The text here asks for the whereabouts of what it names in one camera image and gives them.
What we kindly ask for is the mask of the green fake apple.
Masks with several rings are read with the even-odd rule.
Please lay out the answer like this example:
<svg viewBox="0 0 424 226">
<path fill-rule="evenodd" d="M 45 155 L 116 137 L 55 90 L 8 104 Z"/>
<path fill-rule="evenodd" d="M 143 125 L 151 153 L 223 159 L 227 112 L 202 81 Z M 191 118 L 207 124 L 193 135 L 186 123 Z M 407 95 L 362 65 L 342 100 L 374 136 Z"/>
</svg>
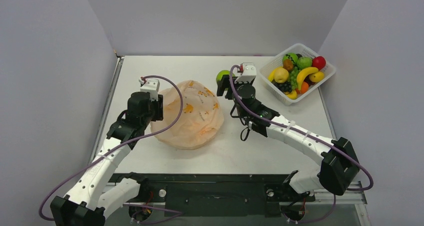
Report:
<svg viewBox="0 0 424 226">
<path fill-rule="evenodd" d="M 311 67 L 312 62 L 313 62 L 313 59 L 311 57 L 302 56 L 298 58 L 296 65 L 299 70 L 303 70 L 305 68 Z"/>
</svg>

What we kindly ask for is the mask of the red fake apple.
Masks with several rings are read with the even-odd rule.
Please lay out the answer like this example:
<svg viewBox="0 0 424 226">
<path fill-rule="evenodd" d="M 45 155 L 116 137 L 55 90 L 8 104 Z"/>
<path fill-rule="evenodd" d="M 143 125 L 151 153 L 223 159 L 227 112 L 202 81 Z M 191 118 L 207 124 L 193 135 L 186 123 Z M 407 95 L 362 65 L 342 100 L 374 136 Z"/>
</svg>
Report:
<svg viewBox="0 0 424 226">
<path fill-rule="evenodd" d="M 325 66 L 327 61 L 322 56 L 317 56 L 312 59 L 312 67 L 317 68 L 319 71 L 321 71 Z"/>
</svg>

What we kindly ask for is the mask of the yellow fake banana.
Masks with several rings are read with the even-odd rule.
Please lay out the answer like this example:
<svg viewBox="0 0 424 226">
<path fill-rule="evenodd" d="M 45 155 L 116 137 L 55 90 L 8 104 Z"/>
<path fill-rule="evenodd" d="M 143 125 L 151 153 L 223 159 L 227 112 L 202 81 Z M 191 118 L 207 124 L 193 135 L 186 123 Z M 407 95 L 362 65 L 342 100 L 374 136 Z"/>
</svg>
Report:
<svg viewBox="0 0 424 226">
<path fill-rule="evenodd" d="M 307 68 L 301 70 L 296 77 L 298 90 L 301 90 L 302 83 L 304 82 L 304 80 L 307 76 L 309 76 L 310 74 L 317 73 L 317 72 L 319 72 L 319 70 L 315 67 L 307 67 Z"/>
</svg>

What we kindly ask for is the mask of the brown fake kiwi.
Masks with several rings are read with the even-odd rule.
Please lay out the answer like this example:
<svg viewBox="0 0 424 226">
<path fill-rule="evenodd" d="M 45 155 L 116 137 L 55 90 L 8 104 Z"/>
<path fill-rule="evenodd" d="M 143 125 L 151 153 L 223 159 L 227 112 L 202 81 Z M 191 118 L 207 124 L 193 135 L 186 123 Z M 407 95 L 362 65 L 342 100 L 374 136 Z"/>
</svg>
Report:
<svg viewBox="0 0 424 226">
<path fill-rule="evenodd" d="M 286 69 L 288 72 L 293 71 L 294 63 L 290 59 L 284 59 L 282 62 L 282 67 L 284 69 Z"/>
</svg>

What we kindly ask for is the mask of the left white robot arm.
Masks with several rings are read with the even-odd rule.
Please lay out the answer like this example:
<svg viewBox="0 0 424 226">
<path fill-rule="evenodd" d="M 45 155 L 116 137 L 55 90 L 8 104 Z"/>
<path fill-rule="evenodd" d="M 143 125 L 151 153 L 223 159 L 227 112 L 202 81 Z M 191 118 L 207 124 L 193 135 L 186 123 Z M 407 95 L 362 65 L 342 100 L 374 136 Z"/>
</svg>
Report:
<svg viewBox="0 0 424 226">
<path fill-rule="evenodd" d="M 138 137 L 145 134 L 151 121 L 161 121 L 164 97 L 151 97 L 148 92 L 132 93 L 126 110 L 112 123 L 92 166 L 63 197 L 56 196 L 51 204 L 57 226 L 103 226 L 107 205 L 100 204 L 102 191 L 120 162 L 135 147 Z"/>
</svg>

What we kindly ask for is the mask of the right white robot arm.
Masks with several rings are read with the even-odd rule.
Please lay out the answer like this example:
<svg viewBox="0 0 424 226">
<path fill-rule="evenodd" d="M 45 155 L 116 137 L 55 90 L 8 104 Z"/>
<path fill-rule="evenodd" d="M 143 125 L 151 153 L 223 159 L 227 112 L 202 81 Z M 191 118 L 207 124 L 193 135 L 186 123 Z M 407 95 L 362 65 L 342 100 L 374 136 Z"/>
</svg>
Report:
<svg viewBox="0 0 424 226">
<path fill-rule="evenodd" d="M 310 170 L 294 170 L 284 181 L 283 195 L 294 200 L 300 194 L 318 189 L 341 196 L 359 172 L 358 158 L 351 142 L 314 134 L 290 121 L 256 99 L 251 83 L 236 83 L 228 74 L 217 77 L 217 96 L 234 102 L 235 118 L 248 131 L 281 141 L 312 159 L 317 166 Z"/>
</svg>

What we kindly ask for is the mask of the orange translucent plastic bag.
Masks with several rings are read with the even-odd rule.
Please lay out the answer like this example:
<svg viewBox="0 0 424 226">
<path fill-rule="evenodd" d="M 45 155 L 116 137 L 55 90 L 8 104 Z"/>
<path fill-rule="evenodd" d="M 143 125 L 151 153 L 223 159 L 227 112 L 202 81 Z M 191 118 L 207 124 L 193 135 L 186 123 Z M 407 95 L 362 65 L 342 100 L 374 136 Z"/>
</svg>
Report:
<svg viewBox="0 0 424 226">
<path fill-rule="evenodd" d="M 182 113 L 178 121 L 155 137 L 172 147 L 194 150 L 216 136 L 224 123 L 224 114 L 218 98 L 208 88 L 194 80 L 177 84 L 183 100 L 172 87 L 160 92 L 163 95 L 163 120 L 150 123 L 152 132 L 169 126 Z"/>
</svg>

